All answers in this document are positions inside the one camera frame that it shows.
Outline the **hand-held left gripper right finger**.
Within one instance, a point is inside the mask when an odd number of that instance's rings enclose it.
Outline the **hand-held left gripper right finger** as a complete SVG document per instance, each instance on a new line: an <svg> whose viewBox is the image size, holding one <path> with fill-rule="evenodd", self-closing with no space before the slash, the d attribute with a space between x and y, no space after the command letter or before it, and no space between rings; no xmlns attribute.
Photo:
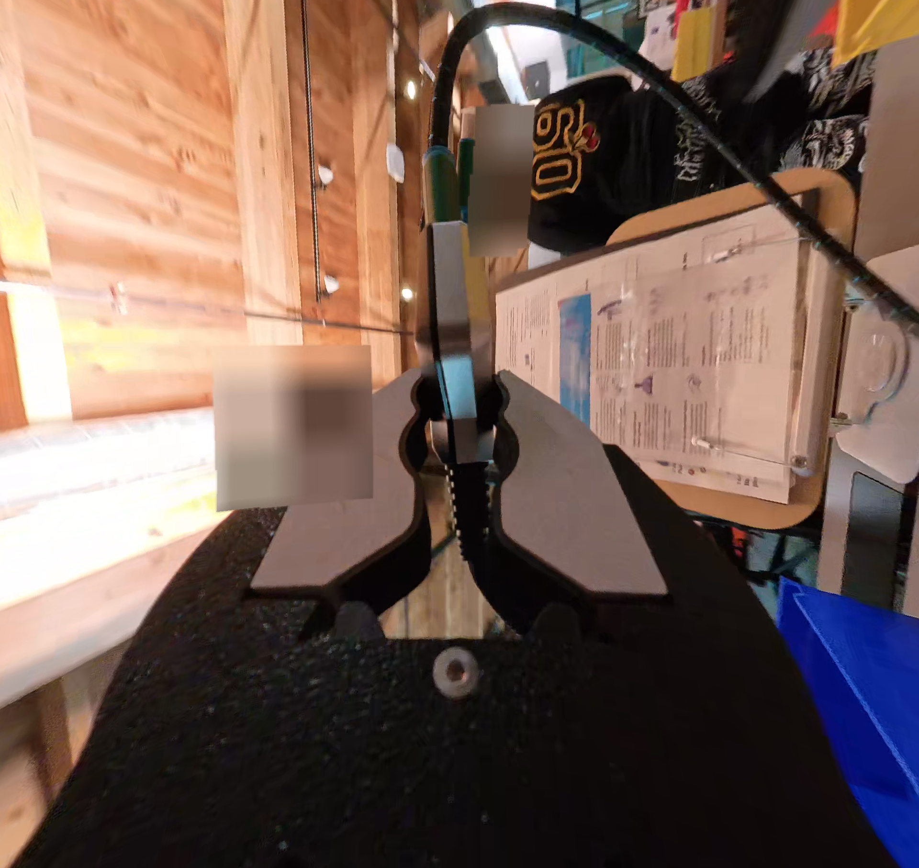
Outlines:
<svg viewBox="0 0 919 868"><path fill-rule="evenodd" d="M513 628L552 604L588 628L617 603L666 603L669 590L601 440L511 371L497 415L487 598Z"/></svg>

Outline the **blue plastic bin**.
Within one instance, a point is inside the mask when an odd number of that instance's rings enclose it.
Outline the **blue plastic bin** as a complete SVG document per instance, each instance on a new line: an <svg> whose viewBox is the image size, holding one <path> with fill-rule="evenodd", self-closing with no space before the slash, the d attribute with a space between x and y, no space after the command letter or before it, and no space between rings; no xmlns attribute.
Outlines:
<svg viewBox="0 0 919 868"><path fill-rule="evenodd" d="M918 865L918 621L782 579L776 624L879 839Z"/></svg>

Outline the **black silver switch box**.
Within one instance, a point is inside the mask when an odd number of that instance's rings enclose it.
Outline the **black silver switch box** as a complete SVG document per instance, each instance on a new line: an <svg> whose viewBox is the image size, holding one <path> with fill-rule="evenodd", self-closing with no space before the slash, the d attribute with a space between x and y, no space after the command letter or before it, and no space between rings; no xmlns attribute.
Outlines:
<svg viewBox="0 0 919 868"><path fill-rule="evenodd" d="M415 342L433 446L446 465L484 465L497 412L486 262L471 253L461 220L429 225L424 242L426 300Z"/></svg>

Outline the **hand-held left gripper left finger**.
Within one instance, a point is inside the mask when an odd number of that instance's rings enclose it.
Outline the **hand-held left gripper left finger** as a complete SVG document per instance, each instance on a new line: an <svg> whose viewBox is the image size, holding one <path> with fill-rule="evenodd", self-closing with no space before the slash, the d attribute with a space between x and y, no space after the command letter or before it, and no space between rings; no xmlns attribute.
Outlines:
<svg viewBox="0 0 919 868"><path fill-rule="evenodd" d="M382 613L427 578L424 389L413 369L374 393L372 496L288 507L250 582L254 595L318 600L334 609L360 601Z"/></svg>

